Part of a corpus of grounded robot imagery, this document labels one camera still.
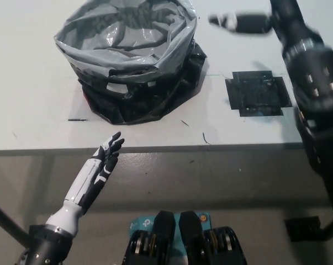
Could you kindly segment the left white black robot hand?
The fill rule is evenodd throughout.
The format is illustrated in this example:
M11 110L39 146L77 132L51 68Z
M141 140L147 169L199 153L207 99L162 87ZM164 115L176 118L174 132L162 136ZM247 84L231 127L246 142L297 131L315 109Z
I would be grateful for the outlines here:
M124 141L120 132L111 136L85 162L73 181L65 201L79 206L81 216L91 207L112 174Z

